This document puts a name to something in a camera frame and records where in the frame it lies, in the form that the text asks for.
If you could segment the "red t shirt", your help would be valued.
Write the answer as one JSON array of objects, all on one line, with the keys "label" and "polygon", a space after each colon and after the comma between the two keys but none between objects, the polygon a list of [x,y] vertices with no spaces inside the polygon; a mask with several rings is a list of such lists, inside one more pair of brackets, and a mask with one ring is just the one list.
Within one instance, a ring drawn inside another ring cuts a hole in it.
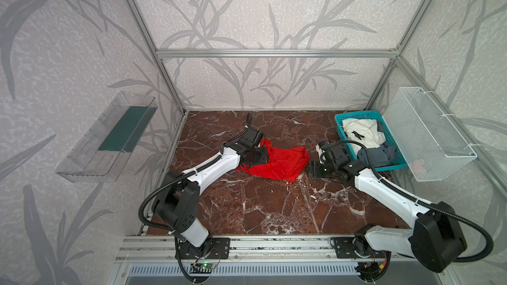
[{"label": "red t shirt", "polygon": [[295,182],[310,162],[310,155],[305,146],[280,149],[274,147],[268,139],[262,139],[260,146],[267,149],[268,162],[255,166],[247,166],[243,163],[236,170],[241,170],[260,178]]}]

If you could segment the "teal plastic laundry basket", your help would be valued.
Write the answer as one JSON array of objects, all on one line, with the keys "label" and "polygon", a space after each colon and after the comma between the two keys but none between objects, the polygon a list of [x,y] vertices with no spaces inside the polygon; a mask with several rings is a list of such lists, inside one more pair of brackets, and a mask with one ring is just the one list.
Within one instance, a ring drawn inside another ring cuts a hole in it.
[{"label": "teal plastic laundry basket", "polygon": [[341,140],[360,143],[345,144],[345,150],[352,160],[368,162],[367,154],[379,172],[399,170],[408,167],[392,133],[382,115],[377,111],[360,111],[337,114],[337,133]]}]

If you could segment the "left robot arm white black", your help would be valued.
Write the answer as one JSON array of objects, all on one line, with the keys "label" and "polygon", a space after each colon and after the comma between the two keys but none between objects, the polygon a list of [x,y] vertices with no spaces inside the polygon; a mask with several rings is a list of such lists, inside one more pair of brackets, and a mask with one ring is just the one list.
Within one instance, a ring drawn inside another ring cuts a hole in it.
[{"label": "left robot arm white black", "polygon": [[166,187],[154,197],[152,211],[180,241],[204,249],[211,235],[198,219],[199,199],[212,183],[240,166],[264,165],[269,157],[261,146],[264,134],[247,127],[225,142],[213,157],[184,172],[168,172],[162,182]]}]

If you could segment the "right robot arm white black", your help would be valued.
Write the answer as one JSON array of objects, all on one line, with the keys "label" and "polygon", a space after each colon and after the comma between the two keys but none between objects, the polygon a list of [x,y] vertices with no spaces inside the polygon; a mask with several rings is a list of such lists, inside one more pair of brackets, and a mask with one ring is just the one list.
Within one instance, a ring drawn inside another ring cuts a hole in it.
[{"label": "right robot arm white black", "polygon": [[466,249],[467,244],[454,210],[439,203],[432,210],[429,201],[421,200],[401,187],[376,175],[360,160],[351,160],[339,143],[319,142],[318,160],[309,164],[309,177],[348,183],[394,212],[407,228],[386,228],[367,224],[352,240],[359,257],[372,257],[384,251],[416,259],[432,272],[442,272]]}]

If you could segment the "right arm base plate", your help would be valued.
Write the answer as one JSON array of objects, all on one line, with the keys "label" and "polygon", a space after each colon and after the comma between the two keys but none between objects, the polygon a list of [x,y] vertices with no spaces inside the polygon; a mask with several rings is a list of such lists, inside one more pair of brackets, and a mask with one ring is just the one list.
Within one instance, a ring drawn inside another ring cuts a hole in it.
[{"label": "right arm base plate", "polygon": [[333,237],[330,240],[330,245],[338,259],[371,259],[377,261],[386,258],[382,251],[373,250],[363,237]]}]

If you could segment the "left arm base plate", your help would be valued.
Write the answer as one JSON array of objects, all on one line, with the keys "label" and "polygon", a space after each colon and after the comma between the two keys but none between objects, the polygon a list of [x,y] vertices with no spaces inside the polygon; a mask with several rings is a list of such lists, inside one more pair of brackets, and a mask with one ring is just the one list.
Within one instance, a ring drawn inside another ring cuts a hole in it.
[{"label": "left arm base plate", "polygon": [[227,237],[208,237],[201,246],[176,238],[176,250],[181,259],[228,259],[231,239]]}]

